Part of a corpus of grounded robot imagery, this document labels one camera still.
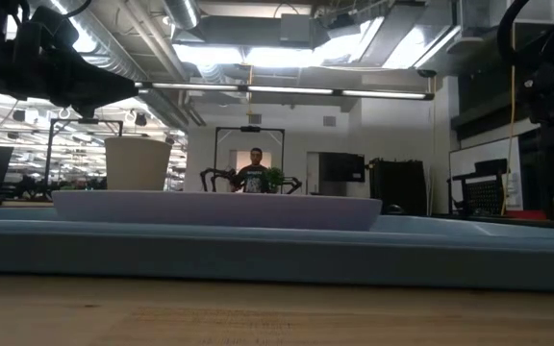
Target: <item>light blue tray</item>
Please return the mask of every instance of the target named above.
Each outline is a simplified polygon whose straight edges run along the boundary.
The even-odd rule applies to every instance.
[[[368,232],[61,221],[0,209],[0,273],[554,290],[554,230],[379,216]]]

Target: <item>wooden table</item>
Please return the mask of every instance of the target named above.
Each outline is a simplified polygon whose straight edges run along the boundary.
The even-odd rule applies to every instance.
[[[554,346],[554,294],[0,276],[11,345]]]

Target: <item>black monitor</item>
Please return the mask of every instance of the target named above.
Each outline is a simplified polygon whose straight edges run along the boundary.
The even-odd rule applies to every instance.
[[[325,182],[365,182],[365,156],[320,153],[320,179]]]

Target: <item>beige cup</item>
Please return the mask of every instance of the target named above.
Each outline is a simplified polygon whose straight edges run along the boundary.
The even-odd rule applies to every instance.
[[[110,137],[105,144],[108,189],[164,190],[170,145],[138,137]]]

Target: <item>potted plant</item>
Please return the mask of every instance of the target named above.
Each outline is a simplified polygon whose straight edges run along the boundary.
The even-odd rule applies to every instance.
[[[264,172],[264,181],[268,185],[269,193],[277,193],[279,186],[284,182],[284,172],[276,167],[268,168]]]

